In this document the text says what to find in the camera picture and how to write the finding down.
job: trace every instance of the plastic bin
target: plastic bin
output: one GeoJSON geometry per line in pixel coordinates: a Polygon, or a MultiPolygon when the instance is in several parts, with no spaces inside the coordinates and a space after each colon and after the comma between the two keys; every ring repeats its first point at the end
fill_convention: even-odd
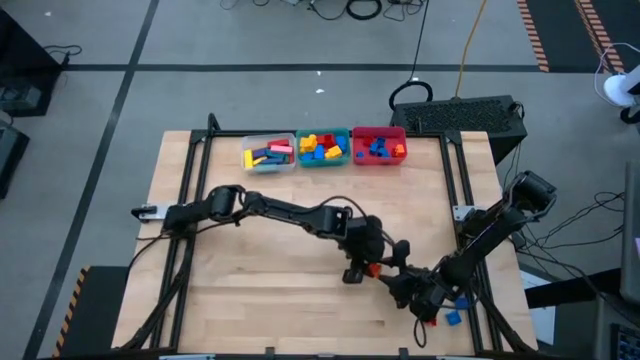
{"type": "Polygon", "coordinates": [[[240,165],[242,168],[250,174],[268,174],[268,173],[278,173],[284,171],[291,171],[296,166],[296,138],[291,133],[282,133],[282,134],[269,134],[269,135],[255,135],[255,136],[245,136],[242,138],[242,152],[240,153],[240,165]],[[244,151],[247,149],[257,150],[260,148],[267,147],[267,143],[269,141],[274,140],[289,140],[289,145],[293,147],[293,162],[291,164],[274,164],[274,165],[257,165],[250,169],[247,169],[244,166],[244,151]]]}
{"type": "Polygon", "coordinates": [[[298,130],[296,132],[296,141],[296,151],[298,154],[297,157],[298,161],[300,162],[300,166],[302,167],[340,166],[349,162],[349,158],[351,157],[351,139],[349,138],[349,129],[346,128],[298,130]],[[299,153],[300,139],[311,134],[333,134],[334,136],[344,136],[347,139],[347,151],[343,152],[342,156],[336,159],[302,160],[300,159],[301,154],[299,153]]]}
{"type": "Polygon", "coordinates": [[[401,127],[359,126],[353,128],[353,162],[356,165],[399,165],[407,158],[408,153],[407,135],[401,127]],[[389,155],[391,155],[391,157],[383,158],[369,154],[369,146],[364,145],[364,140],[367,137],[372,137],[374,141],[379,137],[385,138],[385,148],[389,151],[389,155]],[[404,146],[404,156],[393,157],[393,149],[398,144],[404,146]],[[364,156],[358,157],[358,152],[362,152],[364,156]]]}

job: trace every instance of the yellow cable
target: yellow cable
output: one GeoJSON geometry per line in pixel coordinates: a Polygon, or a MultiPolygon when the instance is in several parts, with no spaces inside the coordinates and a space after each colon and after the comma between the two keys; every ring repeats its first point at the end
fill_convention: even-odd
{"type": "Polygon", "coordinates": [[[476,16],[476,21],[473,23],[471,34],[469,34],[469,38],[467,39],[467,45],[464,46],[464,53],[462,53],[462,62],[460,63],[460,71],[458,72],[458,85],[456,85],[455,97],[458,97],[458,91],[460,90],[460,83],[462,83],[462,73],[464,72],[464,62],[467,59],[467,50],[469,50],[469,45],[471,44],[473,33],[476,32],[476,27],[478,26],[478,22],[480,22],[480,17],[482,16],[482,12],[484,11],[485,5],[487,5],[487,0],[482,0],[482,5],[480,5],[480,10],[478,11],[478,15],[476,16]]]}

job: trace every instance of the red plastic bin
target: red plastic bin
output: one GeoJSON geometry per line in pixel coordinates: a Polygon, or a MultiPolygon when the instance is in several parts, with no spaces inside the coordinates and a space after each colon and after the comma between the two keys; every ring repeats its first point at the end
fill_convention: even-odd
{"type": "Polygon", "coordinates": [[[399,165],[404,159],[407,158],[409,150],[407,149],[407,135],[404,128],[398,126],[358,126],[353,128],[353,161],[356,165],[399,165]],[[384,147],[389,151],[391,157],[383,158],[369,154],[369,146],[363,144],[365,138],[372,137],[375,141],[376,138],[385,138],[384,147]],[[393,149],[396,145],[401,144],[404,146],[404,156],[393,157],[393,149]],[[364,154],[363,157],[358,157],[358,153],[364,154]]]}

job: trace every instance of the clear plastic bin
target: clear plastic bin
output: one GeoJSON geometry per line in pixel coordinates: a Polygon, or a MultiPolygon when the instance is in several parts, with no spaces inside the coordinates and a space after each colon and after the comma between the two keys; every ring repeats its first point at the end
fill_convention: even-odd
{"type": "Polygon", "coordinates": [[[240,165],[249,174],[269,174],[269,173],[291,171],[293,170],[293,168],[296,166],[296,163],[298,162],[296,148],[297,148],[296,137],[291,133],[245,136],[242,138],[242,152],[240,153],[240,165]],[[293,147],[293,154],[292,154],[293,162],[291,164],[257,165],[250,169],[247,169],[244,166],[245,150],[247,149],[257,150],[261,148],[266,148],[267,143],[269,141],[282,140],[282,139],[289,140],[289,145],[293,147]]]}

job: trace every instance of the red toy block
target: red toy block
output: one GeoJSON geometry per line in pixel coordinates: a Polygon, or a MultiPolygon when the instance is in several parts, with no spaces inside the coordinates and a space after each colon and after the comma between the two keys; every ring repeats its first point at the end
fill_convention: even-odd
{"type": "Polygon", "coordinates": [[[319,135],[317,140],[318,144],[324,146],[325,149],[336,146],[336,138],[333,134],[319,135]]]}
{"type": "Polygon", "coordinates": [[[273,140],[273,141],[269,141],[267,143],[267,147],[272,147],[272,146],[289,146],[289,140],[287,139],[282,139],[282,140],[273,140]]]}
{"type": "Polygon", "coordinates": [[[373,136],[365,136],[362,138],[362,145],[369,147],[373,144],[373,136]]]}

